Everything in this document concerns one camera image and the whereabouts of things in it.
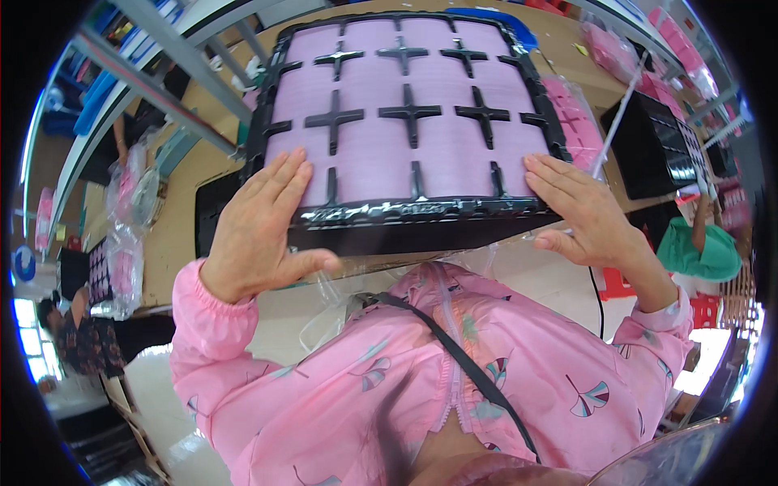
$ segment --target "yellow paper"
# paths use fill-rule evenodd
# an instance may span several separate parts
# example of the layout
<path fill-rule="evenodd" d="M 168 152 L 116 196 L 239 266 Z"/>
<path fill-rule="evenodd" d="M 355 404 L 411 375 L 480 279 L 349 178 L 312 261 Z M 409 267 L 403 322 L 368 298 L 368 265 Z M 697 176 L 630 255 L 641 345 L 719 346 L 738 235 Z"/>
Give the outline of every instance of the yellow paper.
<path fill-rule="evenodd" d="M 65 241 L 66 230 L 65 225 L 57 224 L 57 241 Z"/>
<path fill-rule="evenodd" d="M 580 52 L 584 56 L 588 56 L 589 55 L 589 51 L 584 46 L 582 46 L 580 44 L 573 44 L 573 45 L 576 47 L 576 49 L 578 49 L 578 52 Z"/>

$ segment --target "tiled floor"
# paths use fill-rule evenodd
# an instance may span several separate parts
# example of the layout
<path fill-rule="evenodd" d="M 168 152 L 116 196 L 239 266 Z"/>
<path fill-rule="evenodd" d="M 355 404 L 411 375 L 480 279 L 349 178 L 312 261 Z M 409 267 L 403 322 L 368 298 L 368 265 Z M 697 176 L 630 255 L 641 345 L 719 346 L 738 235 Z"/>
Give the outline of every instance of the tiled floor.
<path fill-rule="evenodd" d="M 523 240 L 499 247 L 491 268 L 485 268 L 489 248 L 467 253 L 458 260 L 463 266 L 493 276 L 538 302 L 599 333 L 600 313 L 586 267 L 532 248 Z M 334 282 L 343 293 L 379 292 L 396 281 L 403 270 L 384 271 Z M 605 305 L 605 339 L 615 333 L 622 318 L 634 305 L 634 298 L 613 299 Z M 304 358 L 300 331 L 326 310 L 316 285 L 267 292 L 259 297 L 260 323 L 249 350 L 255 356 L 284 365 Z M 326 328 L 342 315 L 343 309 L 319 316 L 305 334 L 309 346 L 316 344 Z M 137 357 L 127 368 L 127 380 L 138 419 L 149 435 L 159 458 L 176 484 L 220 486 L 230 484 L 230 474 L 219 456 L 184 413 L 170 384 L 168 354 L 163 349 Z"/>

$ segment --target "black strap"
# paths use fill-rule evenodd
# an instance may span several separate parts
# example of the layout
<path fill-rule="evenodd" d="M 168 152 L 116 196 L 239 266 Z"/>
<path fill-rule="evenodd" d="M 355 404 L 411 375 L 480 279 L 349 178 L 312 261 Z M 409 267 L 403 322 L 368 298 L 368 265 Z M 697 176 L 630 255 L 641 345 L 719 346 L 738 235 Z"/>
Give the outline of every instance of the black strap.
<path fill-rule="evenodd" d="M 424 321 L 427 327 L 429 327 L 433 334 L 435 334 L 435 337 L 438 338 L 438 341 L 440 341 L 443 347 L 446 348 L 446 351 L 449 352 L 451 357 L 454 358 L 457 363 L 459 363 L 459 366 L 461 366 L 464 372 L 470 377 L 484 398 L 508 411 L 508 415 L 510 415 L 513 421 L 516 422 L 516 426 L 519 428 L 519 433 L 524 439 L 524 443 L 527 445 L 527 448 L 532 451 L 532 453 L 535 455 L 535 460 L 538 462 L 538 464 L 540 464 L 541 462 L 540 456 L 538 456 L 538 451 L 534 447 L 532 437 L 530 437 L 529 432 L 527 432 L 527 428 L 524 427 L 524 423 L 519 418 L 519 414 L 516 413 L 508 399 L 505 398 L 505 395 L 503 395 L 503 392 L 497 388 L 497 385 L 486 375 L 484 370 L 482 370 L 480 366 L 476 365 L 473 359 L 468 356 L 468 353 L 464 352 L 464 349 L 462 349 L 460 345 L 451 338 L 451 336 L 446 334 L 446 331 L 441 329 L 432 317 L 424 314 L 422 311 L 416 309 L 414 306 L 407 303 L 403 299 L 387 294 L 386 292 L 376 294 L 375 298 L 380 302 L 389 304 L 390 306 L 410 310 L 419 319 Z"/>

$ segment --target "blue bin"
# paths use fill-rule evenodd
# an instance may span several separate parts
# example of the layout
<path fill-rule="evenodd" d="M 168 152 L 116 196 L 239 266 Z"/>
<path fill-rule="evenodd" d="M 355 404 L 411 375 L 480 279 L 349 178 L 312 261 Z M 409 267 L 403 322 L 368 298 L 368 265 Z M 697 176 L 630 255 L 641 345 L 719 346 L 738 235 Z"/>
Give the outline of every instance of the blue bin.
<path fill-rule="evenodd" d="M 538 39 L 535 38 L 534 34 L 519 19 L 512 15 L 484 9 L 446 9 L 446 12 L 463 16 L 481 17 L 482 19 L 502 20 L 513 27 L 516 38 L 524 45 L 527 51 L 538 47 Z"/>

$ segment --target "wooden table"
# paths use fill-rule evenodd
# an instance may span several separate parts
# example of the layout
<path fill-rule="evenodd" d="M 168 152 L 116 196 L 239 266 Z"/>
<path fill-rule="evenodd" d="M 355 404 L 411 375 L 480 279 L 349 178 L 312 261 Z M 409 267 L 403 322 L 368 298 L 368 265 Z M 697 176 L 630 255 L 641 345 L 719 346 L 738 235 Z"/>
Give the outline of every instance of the wooden table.
<path fill-rule="evenodd" d="M 569 81 L 579 84 L 591 105 L 592 111 L 602 112 L 617 103 L 626 91 L 626 87 L 600 69 L 591 58 L 581 54 L 573 44 L 580 42 L 578 22 L 561 16 L 543 12 L 539 9 L 523 5 L 497 2 L 495 0 L 414 0 L 404 3 L 398 0 L 372 0 L 356 4 L 343 5 L 332 9 L 299 17 L 287 23 L 273 26 L 257 35 L 259 42 L 268 52 L 275 46 L 278 33 L 288 25 L 305 23 L 315 19 L 323 19 L 344 14 L 365 12 L 382 12 L 386 10 L 426 10 L 442 11 L 450 7 L 493 7 L 501 12 L 516 16 L 538 37 L 539 51 L 531 53 L 538 71 L 544 74 L 565 76 Z M 243 65 L 246 64 L 251 51 L 245 43 L 240 43 L 233 51 L 233 56 Z M 232 73 L 226 68 L 220 72 L 221 77 L 229 84 Z M 231 140 L 237 138 L 237 119 L 197 83 L 189 85 L 183 104 L 197 107 L 198 115 L 221 131 Z M 151 152 L 170 134 L 174 127 L 168 127 L 151 147 Z M 238 170 L 241 163 L 228 159 L 223 152 L 208 142 L 200 141 L 181 161 L 170 176 L 170 185 L 165 207 L 154 225 L 153 230 L 145 239 L 145 269 L 143 306 L 158 306 L 170 303 L 173 280 L 177 272 L 189 261 L 195 258 L 195 192 L 198 187 Z M 624 184 L 615 163 L 612 152 L 604 167 L 605 176 L 625 212 L 668 201 L 670 197 L 651 198 L 640 201 L 630 201 L 626 197 Z M 87 205 L 94 213 L 94 207 L 102 209 L 98 204 L 100 197 L 94 192 L 87 194 Z M 99 240 L 101 229 L 106 227 L 104 219 L 98 214 L 88 215 L 87 231 L 93 231 L 94 242 Z M 357 268 L 368 271 L 405 264 L 431 260 L 440 253 L 430 252 L 410 255 L 382 255 L 352 259 L 347 262 L 346 272 Z"/>

